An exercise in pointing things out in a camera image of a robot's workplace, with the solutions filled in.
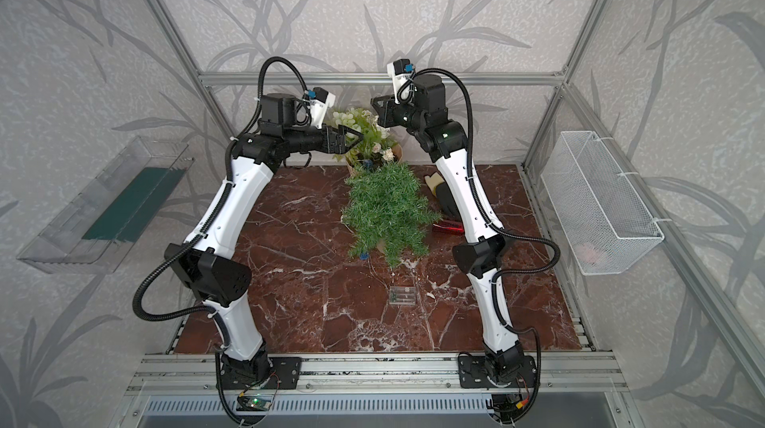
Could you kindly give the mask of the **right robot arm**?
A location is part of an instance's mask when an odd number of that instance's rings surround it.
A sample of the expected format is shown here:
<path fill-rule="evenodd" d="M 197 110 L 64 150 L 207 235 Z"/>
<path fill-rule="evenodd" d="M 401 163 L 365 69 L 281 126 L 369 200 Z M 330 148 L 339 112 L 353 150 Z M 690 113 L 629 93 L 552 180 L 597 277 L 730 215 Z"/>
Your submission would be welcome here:
<path fill-rule="evenodd" d="M 552 251 L 542 272 L 561 258 L 549 239 L 513 234 L 503 228 L 476 173 L 472 101 L 465 84 L 444 69 L 416 71 L 410 63 L 390 67 L 394 94 L 373 99 L 383 127 L 404 127 L 430 155 L 456 204 L 466 241 L 453 248 L 458 268 L 467 274 L 478 301 L 484 343 L 484 370 L 499 386 L 524 381 L 538 389 L 541 356 L 528 355 L 521 343 L 523 328 L 511 322 L 504 298 L 504 254 L 514 242 L 545 245 Z"/>

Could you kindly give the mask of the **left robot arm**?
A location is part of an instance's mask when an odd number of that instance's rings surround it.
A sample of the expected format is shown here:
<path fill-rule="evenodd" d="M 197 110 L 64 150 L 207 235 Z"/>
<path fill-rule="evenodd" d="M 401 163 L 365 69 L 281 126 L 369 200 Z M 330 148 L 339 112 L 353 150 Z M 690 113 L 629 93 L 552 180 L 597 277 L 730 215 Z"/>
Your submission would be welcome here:
<path fill-rule="evenodd" d="M 354 148 L 350 128 L 324 123 L 335 95 L 315 87 L 302 96 L 263 95 L 258 101 L 257 131 L 243 131 L 225 153 L 226 176 L 194 230 L 180 245 L 170 244 L 165 259 L 140 284 L 133 312 L 146 322 L 165 322 L 202 312 L 214 321 L 222 338 L 216 355 L 219 372 L 247 384 L 262 385 L 272 376 L 263 335 L 257 330 L 247 300 L 251 270 L 235 262 L 234 252 L 244 224 L 262 191 L 293 154 L 345 154 Z M 152 314 L 143 297 L 165 270 L 192 290 L 199 301 L 192 308 Z"/>

